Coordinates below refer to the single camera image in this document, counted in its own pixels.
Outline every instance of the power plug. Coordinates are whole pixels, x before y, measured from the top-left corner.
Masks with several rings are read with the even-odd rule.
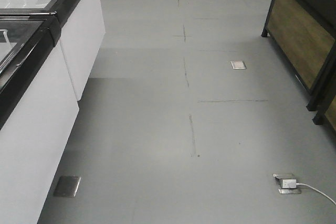
[[[295,178],[281,178],[279,182],[282,189],[295,189],[297,186]]]

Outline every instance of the black metal frame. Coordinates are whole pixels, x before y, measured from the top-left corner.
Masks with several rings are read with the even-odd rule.
[[[329,106],[331,105],[331,102],[336,97],[336,76],[331,81],[331,85],[328,88],[328,93],[324,97],[323,102],[319,106],[319,109],[317,111],[316,116],[313,118],[313,122],[316,125],[325,125],[327,128],[329,128],[334,134],[336,134],[336,129],[333,127],[333,125],[330,123],[328,118],[326,117],[325,113],[328,110]]]
[[[58,18],[61,27],[67,22],[80,0],[51,0],[45,8],[0,9],[1,16],[53,15]]]
[[[14,57],[0,74],[0,129],[60,37],[61,28],[55,17],[32,17],[32,19],[42,21],[41,25],[19,50],[11,51]]]
[[[326,31],[330,33],[331,36],[333,36],[336,39],[336,31],[333,29],[330,22],[326,21],[316,10],[314,10],[305,0],[296,0],[302,8],[304,8]],[[274,36],[270,33],[270,31],[267,29],[267,25],[270,19],[270,15],[274,6],[275,0],[271,1],[270,8],[268,11],[268,15],[265,21],[265,25],[263,28],[263,31],[261,33],[262,37],[267,37],[269,34],[272,39],[274,39]],[[327,55],[314,83],[311,87],[308,87],[303,79],[301,78],[300,74],[297,72],[293,64],[290,62],[290,60],[287,58],[284,51],[281,49],[282,54],[286,61],[289,63],[290,68],[294,71],[295,75],[298,77],[301,84],[304,86],[306,91],[311,95],[311,99],[307,105],[307,109],[309,111],[314,111],[317,109],[318,104],[321,102],[325,95],[325,90],[327,86],[329,85],[329,81],[333,75],[333,73],[336,71],[336,43],[333,45],[332,49],[330,50],[329,54]]]

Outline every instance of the gray floor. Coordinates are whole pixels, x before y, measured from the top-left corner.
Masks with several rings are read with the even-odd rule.
[[[270,39],[270,0],[102,0],[107,34],[40,224],[334,223],[333,137]],[[244,60],[247,70],[233,70]],[[76,198],[52,197],[60,175]]]

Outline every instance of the dark line on floor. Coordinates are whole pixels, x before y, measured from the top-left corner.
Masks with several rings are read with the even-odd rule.
[[[172,35],[173,37],[191,37],[191,36],[188,36],[188,35],[186,35],[186,36],[183,36],[183,35]]]
[[[187,86],[189,88],[189,81],[188,81],[188,74],[187,74],[187,67],[185,65],[185,58],[183,57],[183,65],[184,65],[184,75],[185,75],[185,81],[187,82]]]
[[[196,157],[196,141],[195,141],[195,132],[194,132],[194,123],[193,123],[193,117],[189,115],[189,121],[190,121],[190,127],[191,127],[191,132],[192,132],[192,148],[193,151],[191,152],[191,157]]]
[[[194,18],[194,19],[203,19],[203,20],[219,20],[219,18]]]
[[[237,52],[233,50],[200,50],[200,52]]]
[[[135,202],[134,202],[134,206],[133,206],[133,211],[132,211],[132,221],[131,223],[134,223],[134,216],[135,216],[135,210],[136,210],[136,206],[138,204],[138,198],[136,198]]]
[[[221,102],[268,102],[268,100],[218,100],[218,101],[198,101],[198,103],[221,103]]]
[[[184,36],[184,42],[186,41],[186,36],[185,36],[185,27],[184,27],[184,24],[183,24],[183,36]]]

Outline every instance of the scuff mark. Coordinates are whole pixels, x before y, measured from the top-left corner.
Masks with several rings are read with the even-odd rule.
[[[221,102],[268,102],[269,100],[218,100],[218,101],[198,101],[198,103],[221,103]]]
[[[191,152],[191,157],[195,157],[196,154],[197,154],[197,151],[196,151],[194,123],[193,123],[193,117],[191,115],[189,115],[189,121],[190,121],[190,127],[191,127],[191,132],[192,132],[192,152]]]
[[[185,27],[184,27],[184,24],[183,24],[183,36],[184,36],[184,42],[186,41],[186,36],[185,36]]]
[[[188,74],[187,74],[187,67],[185,65],[185,58],[183,57],[183,65],[184,65],[184,76],[185,76],[185,81],[187,82],[187,86],[189,88],[189,80],[188,80]]]

